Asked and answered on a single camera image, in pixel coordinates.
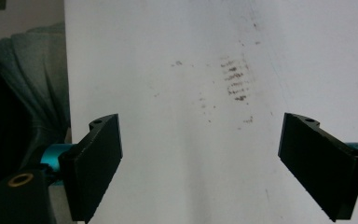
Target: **white wall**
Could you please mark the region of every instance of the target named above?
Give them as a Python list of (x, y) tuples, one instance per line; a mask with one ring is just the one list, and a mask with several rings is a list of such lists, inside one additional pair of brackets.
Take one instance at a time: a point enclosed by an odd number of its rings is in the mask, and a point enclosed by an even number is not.
[(0, 39), (59, 21), (64, 21), (63, 0), (7, 0), (6, 10), (0, 10)]

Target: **gray fabric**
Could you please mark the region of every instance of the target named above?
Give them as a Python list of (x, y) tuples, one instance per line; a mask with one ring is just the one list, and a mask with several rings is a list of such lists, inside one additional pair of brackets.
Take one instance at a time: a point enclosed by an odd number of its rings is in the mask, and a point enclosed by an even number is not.
[(36, 148), (63, 142), (70, 126), (64, 24), (0, 40), (0, 74), (32, 117), (25, 165)]

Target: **brass ring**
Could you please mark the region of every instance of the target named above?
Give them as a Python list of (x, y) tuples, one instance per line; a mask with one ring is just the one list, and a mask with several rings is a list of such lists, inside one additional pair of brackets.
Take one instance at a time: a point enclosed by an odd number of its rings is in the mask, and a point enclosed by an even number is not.
[(7, 184), (9, 187), (16, 188), (30, 182), (33, 178), (33, 174), (20, 174), (11, 178)]

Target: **screw hole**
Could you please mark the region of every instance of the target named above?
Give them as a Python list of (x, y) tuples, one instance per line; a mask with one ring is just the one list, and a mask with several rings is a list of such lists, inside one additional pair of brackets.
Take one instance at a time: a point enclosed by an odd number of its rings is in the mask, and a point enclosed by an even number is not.
[(33, 174), (16, 175), (8, 181), (8, 185), (12, 188), (20, 187), (34, 178)]

